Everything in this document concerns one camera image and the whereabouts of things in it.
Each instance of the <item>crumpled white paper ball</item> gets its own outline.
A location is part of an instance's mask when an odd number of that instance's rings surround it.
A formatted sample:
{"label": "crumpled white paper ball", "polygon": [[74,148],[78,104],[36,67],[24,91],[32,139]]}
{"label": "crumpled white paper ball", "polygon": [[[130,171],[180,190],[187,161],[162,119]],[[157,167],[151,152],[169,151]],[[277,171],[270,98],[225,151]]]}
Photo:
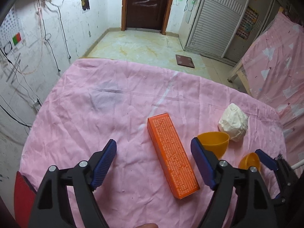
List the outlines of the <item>crumpled white paper ball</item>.
{"label": "crumpled white paper ball", "polygon": [[248,116],[234,103],[224,111],[218,122],[221,132],[229,134],[230,140],[241,140],[248,129]]}

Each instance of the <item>dark red door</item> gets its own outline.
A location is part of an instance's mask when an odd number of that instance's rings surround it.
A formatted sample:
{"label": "dark red door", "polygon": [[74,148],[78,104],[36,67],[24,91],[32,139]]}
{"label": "dark red door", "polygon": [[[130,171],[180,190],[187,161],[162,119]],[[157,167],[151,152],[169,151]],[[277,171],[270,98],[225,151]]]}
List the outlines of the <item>dark red door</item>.
{"label": "dark red door", "polygon": [[127,27],[161,30],[168,0],[128,0]]}

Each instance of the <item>orange plastic cup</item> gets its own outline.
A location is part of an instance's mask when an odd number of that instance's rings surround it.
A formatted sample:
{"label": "orange plastic cup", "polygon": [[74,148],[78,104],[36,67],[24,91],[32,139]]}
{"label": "orange plastic cup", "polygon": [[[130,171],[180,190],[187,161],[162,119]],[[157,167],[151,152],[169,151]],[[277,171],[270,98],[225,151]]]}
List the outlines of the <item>orange plastic cup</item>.
{"label": "orange plastic cup", "polygon": [[256,153],[249,153],[239,163],[239,168],[243,170],[248,170],[250,166],[254,166],[261,170],[261,162],[259,156]]}
{"label": "orange plastic cup", "polygon": [[227,150],[229,135],[224,132],[208,132],[197,136],[200,143],[208,151],[212,151],[220,159]]}

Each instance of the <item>silver screw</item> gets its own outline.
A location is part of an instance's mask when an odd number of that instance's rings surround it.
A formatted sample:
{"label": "silver screw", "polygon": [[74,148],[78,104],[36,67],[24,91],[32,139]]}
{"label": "silver screw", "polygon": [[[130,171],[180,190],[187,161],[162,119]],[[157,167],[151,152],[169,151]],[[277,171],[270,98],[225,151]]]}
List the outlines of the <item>silver screw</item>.
{"label": "silver screw", "polygon": [[49,171],[55,171],[55,170],[56,170],[56,166],[51,165],[51,166],[49,167]]}
{"label": "silver screw", "polygon": [[251,172],[257,172],[257,168],[256,168],[256,167],[254,167],[254,166],[250,166],[250,168],[249,168],[249,169],[250,169],[250,171],[251,171]]}
{"label": "silver screw", "polygon": [[86,167],[88,165],[88,162],[87,161],[81,161],[80,163],[79,163],[79,166],[80,167]]}
{"label": "silver screw", "polygon": [[226,160],[221,160],[221,161],[219,162],[219,165],[220,165],[221,167],[226,167],[226,166],[228,165],[228,163],[227,163]]}

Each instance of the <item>pink bed sheet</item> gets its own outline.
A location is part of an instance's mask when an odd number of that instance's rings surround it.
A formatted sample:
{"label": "pink bed sheet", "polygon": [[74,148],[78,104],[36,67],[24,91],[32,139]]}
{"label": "pink bed sheet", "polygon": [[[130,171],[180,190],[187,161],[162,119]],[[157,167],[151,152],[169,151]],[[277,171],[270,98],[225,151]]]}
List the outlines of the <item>pink bed sheet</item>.
{"label": "pink bed sheet", "polygon": [[251,45],[242,63],[252,96],[276,109],[287,160],[304,158],[304,29],[278,13]]}
{"label": "pink bed sheet", "polygon": [[[223,156],[233,166],[261,148],[271,157],[286,155],[278,115],[270,106],[222,84],[169,69],[109,59],[79,59],[62,76],[41,107],[25,143],[20,171],[37,189],[50,165],[75,166],[112,138],[117,156],[94,192],[110,227],[132,228],[155,222],[160,228],[197,227],[212,197],[190,152],[193,137],[217,131],[230,103],[248,116],[244,140],[230,142]],[[168,112],[200,185],[196,193],[173,197],[146,128],[147,118]],[[262,167],[271,191],[275,176]],[[68,188],[77,227],[83,223],[73,189]],[[231,222],[236,195],[226,217]]]}

